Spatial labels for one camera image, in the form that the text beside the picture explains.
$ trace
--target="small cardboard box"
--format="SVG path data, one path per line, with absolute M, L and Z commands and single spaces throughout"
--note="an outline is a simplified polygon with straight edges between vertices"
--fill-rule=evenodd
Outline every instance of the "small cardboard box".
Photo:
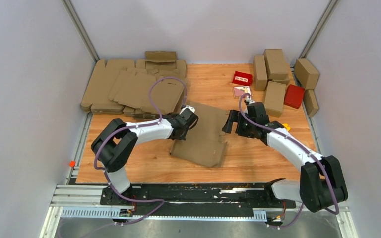
M 219 167 L 223 161 L 227 142 L 221 131 L 229 111 L 209 105 L 188 102 L 195 108 L 199 120 L 186 134 L 186 140 L 175 140 L 170 150 L 174 157 L 207 167 Z
M 266 87 L 263 104 L 266 113 L 270 116 L 280 117 L 284 108 L 285 85 L 269 82 Z
M 294 75 L 306 90 L 315 89 L 318 84 L 319 72 L 306 58 L 297 59 Z
M 265 56 L 254 56 L 254 84 L 255 91 L 265 91 L 268 84 L 268 76 L 266 75 Z
M 308 117 L 313 117 L 319 111 L 319 105 L 313 90 L 306 90 L 303 97 Z
M 263 55 L 268 79 L 284 80 L 288 76 L 288 71 L 282 49 L 266 49 Z
M 108 95 L 120 71 L 134 67 L 133 59 L 100 59 L 94 67 L 87 89 L 81 101 L 81 108 L 93 113 L 121 114 L 124 106 L 109 100 Z

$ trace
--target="metal frame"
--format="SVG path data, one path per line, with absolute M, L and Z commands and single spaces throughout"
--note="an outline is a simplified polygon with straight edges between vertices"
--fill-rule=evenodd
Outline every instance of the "metal frame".
M 68 11 L 68 14 L 71 17 L 79 35 L 81 36 L 82 40 L 84 41 L 84 44 L 87 47 L 88 52 L 90 53 L 94 62 L 97 62 L 100 58 L 98 57 L 97 51 L 94 48 L 93 43 L 91 43 L 90 37 L 88 36 L 87 32 L 85 31 L 85 28 L 82 25 L 78 14 L 76 14 L 75 8 L 73 7 L 71 0 L 61 0 L 61 1 L 62 1 L 63 5 L 65 6 L 66 10 Z
M 99 60 L 97 52 L 94 46 L 91 43 L 90 38 L 88 37 L 84 26 L 82 25 L 73 5 L 70 0 L 61 0 L 74 25 L 76 26 L 79 34 L 81 35 L 90 55 L 94 59 L 95 62 Z M 324 13 L 322 14 L 319 22 L 317 23 L 314 31 L 309 37 L 305 47 L 303 48 L 300 57 L 305 58 L 309 53 L 313 43 L 318 37 L 320 31 L 324 27 L 326 21 L 329 19 L 339 0 L 330 0 L 327 5 Z M 86 144 L 89 128 L 91 125 L 92 113 L 87 115 L 87 118 L 84 123 L 83 132 L 81 134 L 77 152 L 75 154 L 75 164 L 68 175 L 67 181 L 71 178 L 76 178 L 79 170 L 79 164 L 81 163 L 82 154 L 84 151 L 84 147 Z M 320 141 L 318 140 L 315 134 L 315 125 L 312 120 L 307 117 L 309 122 L 309 127 L 312 132 L 312 136 L 315 141 L 316 148 L 318 152 L 320 152 Z M 102 193 L 102 189 L 105 186 L 102 185 L 58 185 L 56 187 L 54 196 L 52 198 L 51 204 L 49 206 L 49 210 L 43 224 L 40 238 L 53 238 L 55 237 L 58 224 L 61 217 L 87 217 L 87 218 L 113 218 L 119 216 L 119 211 L 122 209 L 133 210 L 133 206 L 103 206 L 100 205 L 100 196 Z M 269 209 L 254 209 L 253 217 L 236 217 L 236 218 L 225 218 L 225 217 L 163 217 L 163 216 L 150 216 L 148 219 L 156 219 L 156 220 L 210 220 L 210 221 L 257 221 L 259 218 L 262 218 L 264 212 L 276 212 L 280 209 L 269 208 Z M 351 217 L 351 213 L 348 208 L 348 204 L 346 202 L 340 203 L 340 214 L 337 215 L 339 228 L 341 230 L 341 234 L 343 238 L 357 238 L 357 232 L 353 224 L 353 220 Z
M 306 42 L 305 47 L 303 48 L 302 52 L 300 53 L 299 58 L 306 58 L 310 49 L 312 48 L 313 43 L 315 42 L 320 31 L 323 29 L 325 23 L 328 21 L 329 17 L 331 16 L 332 12 L 334 11 L 334 9 L 338 3 L 339 3 L 339 0 L 330 0 L 329 1 L 328 6 L 326 6 L 325 11 L 323 12 L 322 16 L 319 19 L 319 22 L 317 23 L 315 29 L 313 30 L 308 41 Z

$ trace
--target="red cardboard box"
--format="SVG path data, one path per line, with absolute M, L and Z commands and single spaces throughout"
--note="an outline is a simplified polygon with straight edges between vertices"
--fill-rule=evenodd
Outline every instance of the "red cardboard box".
M 298 109 L 302 105 L 305 89 L 290 84 L 285 93 L 284 104 Z
M 252 83 L 252 75 L 236 71 L 232 82 L 243 86 L 250 86 Z

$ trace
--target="white wall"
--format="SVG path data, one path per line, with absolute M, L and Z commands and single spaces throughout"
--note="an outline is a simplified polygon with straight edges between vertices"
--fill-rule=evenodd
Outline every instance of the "white wall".
M 92 67 L 61 1 L 0 0 L 0 237 L 39 235 Z
M 308 59 L 323 152 L 343 166 L 360 237 L 381 237 L 381 1 L 340 1 Z
M 328 0 L 73 0 L 99 57 L 175 50 L 190 63 L 248 63 L 282 48 L 294 63 Z

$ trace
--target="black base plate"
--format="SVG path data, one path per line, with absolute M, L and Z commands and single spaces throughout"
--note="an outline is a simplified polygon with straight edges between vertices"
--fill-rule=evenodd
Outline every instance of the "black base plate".
M 281 200 L 272 200 L 264 188 L 265 183 L 159 183 L 131 184 L 122 195 L 139 200 L 164 199 L 166 203 L 154 215 L 251 217 L 252 208 L 283 208 Z M 233 193 L 221 190 L 236 190 Z M 294 201 L 285 200 L 287 208 L 295 208 Z M 103 189 L 101 205 L 132 205 L 120 199 L 109 188 Z M 145 215 L 156 206 L 154 203 L 137 203 L 135 215 Z

